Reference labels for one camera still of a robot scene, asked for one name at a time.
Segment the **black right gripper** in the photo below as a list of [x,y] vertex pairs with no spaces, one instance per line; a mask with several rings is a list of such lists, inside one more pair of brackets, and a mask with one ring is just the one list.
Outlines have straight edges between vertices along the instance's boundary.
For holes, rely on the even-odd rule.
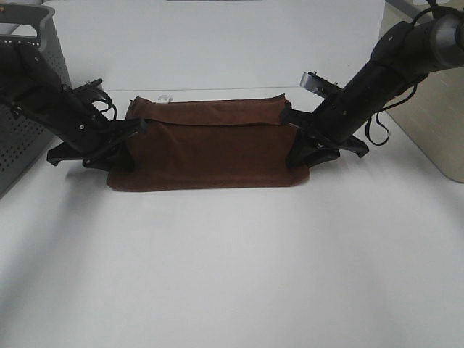
[[363,158],[369,148],[354,136],[363,125],[360,105],[320,104],[313,113],[285,108],[279,115],[282,125],[296,128],[294,143],[286,155],[288,168],[308,168],[337,160],[343,149]]

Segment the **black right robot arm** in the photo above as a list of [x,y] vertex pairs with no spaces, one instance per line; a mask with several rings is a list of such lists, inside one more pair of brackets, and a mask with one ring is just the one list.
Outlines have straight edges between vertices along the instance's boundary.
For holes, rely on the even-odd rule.
[[416,92],[430,73],[462,66],[463,11],[431,1],[412,21],[387,31],[345,87],[303,74],[300,86],[323,101],[313,112],[287,107],[280,114],[281,123],[297,129],[286,165],[313,167],[338,159],[342,150],[364,157],[368,147],[354,135],[360,127],[369,128],[406,90]]

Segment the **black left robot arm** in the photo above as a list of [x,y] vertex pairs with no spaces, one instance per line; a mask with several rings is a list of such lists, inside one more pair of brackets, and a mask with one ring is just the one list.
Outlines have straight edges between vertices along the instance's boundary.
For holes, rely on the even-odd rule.
[[111,97],[91,81],[72,88],[62,81],[36,47],[27,43],[1,43],[1,103],[14,116],[25,116],[62,140],[50,149],[53,166],[80,160],[86,168],[132,171],[135,162],[126,141],[145,133],[142,119],[108,119],[117,111]]

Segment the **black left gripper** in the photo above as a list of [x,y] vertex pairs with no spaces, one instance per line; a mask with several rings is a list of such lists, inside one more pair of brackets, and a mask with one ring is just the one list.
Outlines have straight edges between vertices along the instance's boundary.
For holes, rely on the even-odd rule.
[[83,160],[86,168],[133,170],[135,162],[126,141],[146,132],[143,118],[108,120],[100,112],[69,109],[61,114],[62,143],[48,150],[46,161],[55,167],[62,161]]

